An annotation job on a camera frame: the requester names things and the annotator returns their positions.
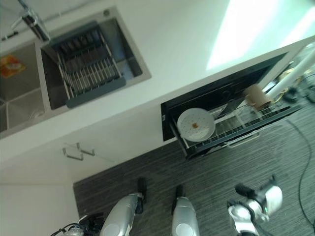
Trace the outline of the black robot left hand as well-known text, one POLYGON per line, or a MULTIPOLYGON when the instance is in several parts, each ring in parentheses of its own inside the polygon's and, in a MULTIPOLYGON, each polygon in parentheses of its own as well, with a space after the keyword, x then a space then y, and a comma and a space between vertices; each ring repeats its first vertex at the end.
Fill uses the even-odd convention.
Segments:
POLYGON ((78 223, 83 226, 85 236, 98 235, 104 224, 104 213, 98 212, 85 215, 78 223))

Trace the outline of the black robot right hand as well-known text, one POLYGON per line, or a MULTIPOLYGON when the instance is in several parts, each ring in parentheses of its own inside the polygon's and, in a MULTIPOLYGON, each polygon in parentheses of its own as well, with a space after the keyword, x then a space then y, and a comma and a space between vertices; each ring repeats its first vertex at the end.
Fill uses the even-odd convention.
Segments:
POLYGON ((246 204, 251 203, 251 202, 256 202, 256 192, 254 189, 248 186, 245 186, 242 183, 239 183, 235 186, 235 191, 239 195, 246 198, 246 201, 245 201, 246 204))

